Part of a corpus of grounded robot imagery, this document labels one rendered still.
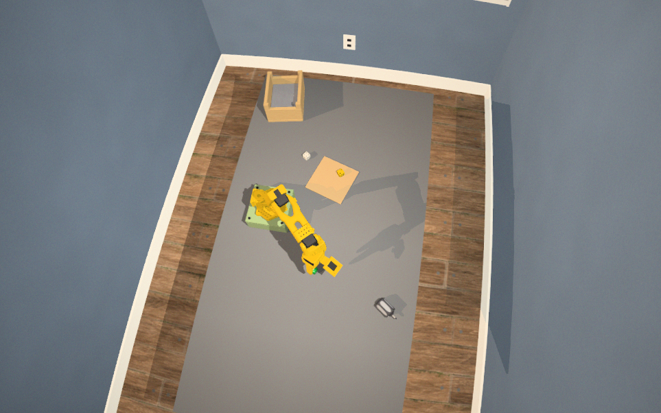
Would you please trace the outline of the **light wooden crate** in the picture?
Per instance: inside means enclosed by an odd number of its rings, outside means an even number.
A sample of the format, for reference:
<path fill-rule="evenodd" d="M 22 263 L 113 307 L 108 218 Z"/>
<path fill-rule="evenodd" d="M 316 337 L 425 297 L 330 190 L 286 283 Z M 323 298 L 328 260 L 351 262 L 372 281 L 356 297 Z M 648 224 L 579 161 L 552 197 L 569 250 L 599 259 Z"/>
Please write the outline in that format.
<path fill-rule="evenodd" d="M 303 122 L 303 96 L 302 71 L 298 71 L 298 75 L 270 77 L 264 96 L 268 122 Z"/>

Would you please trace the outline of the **tan mat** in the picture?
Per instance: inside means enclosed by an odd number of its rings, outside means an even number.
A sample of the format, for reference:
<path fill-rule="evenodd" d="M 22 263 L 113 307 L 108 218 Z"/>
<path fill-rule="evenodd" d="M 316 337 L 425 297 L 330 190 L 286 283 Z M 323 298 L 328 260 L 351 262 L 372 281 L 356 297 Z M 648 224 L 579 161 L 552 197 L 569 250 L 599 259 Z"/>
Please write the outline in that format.
<path fill-rule="evenodd" d="M 345 174 L 339 177 L 337 171 L 341 168 Z M 358 173 L 357 170 L 324 156 L 305 188 L 341 204 Z"/>

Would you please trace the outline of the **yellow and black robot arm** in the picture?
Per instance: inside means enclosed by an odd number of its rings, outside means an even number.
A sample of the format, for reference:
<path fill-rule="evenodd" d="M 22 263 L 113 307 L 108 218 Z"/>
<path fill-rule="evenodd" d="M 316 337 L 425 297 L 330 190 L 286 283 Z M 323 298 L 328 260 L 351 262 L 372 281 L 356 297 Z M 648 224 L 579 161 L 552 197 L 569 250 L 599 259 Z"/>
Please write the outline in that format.
<path fill-rule="evenodd" d="M 292 205 L 292 217 L 284 213 L 288 210 L 286 206 L 288 202 Z M 300 243 L 302 241 L 300 247 L 303 250 L 303 254 L 306 256 L 315 256 L 327 248 L 325 241 L 321 239 L 321 236 L 314 234 L 315 228 L 312 228 L 308 221 L 303 217 L 296 198 L 287 194 L 284 185 L 266 191 L 263 189 L 255 189 L 252 203 L 257 207 L 257 216 L 261 216 L 267 221 L 279 217 L 281 221 L 285 222 L 297 242 Z M 299 222 L 302 225 L 299 230 L 294 225 L 296 222 Z"/>

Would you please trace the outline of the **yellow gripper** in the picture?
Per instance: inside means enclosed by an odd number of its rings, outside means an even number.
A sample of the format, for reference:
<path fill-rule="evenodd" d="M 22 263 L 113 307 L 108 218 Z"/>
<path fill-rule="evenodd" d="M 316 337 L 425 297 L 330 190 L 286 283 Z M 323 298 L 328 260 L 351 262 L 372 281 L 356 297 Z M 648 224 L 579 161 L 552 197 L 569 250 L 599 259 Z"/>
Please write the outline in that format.
<path fill-rule="evenodd" d="M 326 249 L 315 255 L 315 257 L 306 257 L 305 254 L 302 254 L 302 260 L 306 264 L 307 272 L 310 275 L 313 273 L 313 269 L 315 269 L 319 262 L 324 265 L 323 268 L 326 269 L 332 276 L 335 276 L 343 266 L 337 260 L 335 260 L 335 258 L 327 258 L 325 256 L 325 251 Z"/>

